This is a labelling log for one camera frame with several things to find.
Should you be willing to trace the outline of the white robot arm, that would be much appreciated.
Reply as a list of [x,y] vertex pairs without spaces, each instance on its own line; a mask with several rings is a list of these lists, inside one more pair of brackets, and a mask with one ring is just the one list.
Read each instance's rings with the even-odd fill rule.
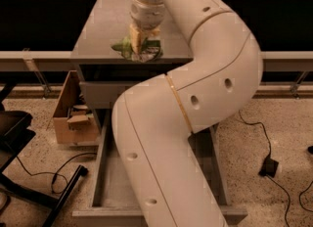
[[190,47],[191,62],[122,93],[112,132],[149,227],[228,227],[189,138],[236,113],[263,72],[260,48],[221,0],[133,0],[142,28],[167,9]]

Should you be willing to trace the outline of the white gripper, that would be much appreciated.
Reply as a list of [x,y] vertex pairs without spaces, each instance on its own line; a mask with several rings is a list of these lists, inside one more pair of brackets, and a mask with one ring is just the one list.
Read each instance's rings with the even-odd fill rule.
[[139,54],[142,48],[142,37],[157,38],[160,35],[159,25],[165,14],[163,4],[147,4],[140,0],[131,0],[130,16],[134,23],[129,26],[132,50]]

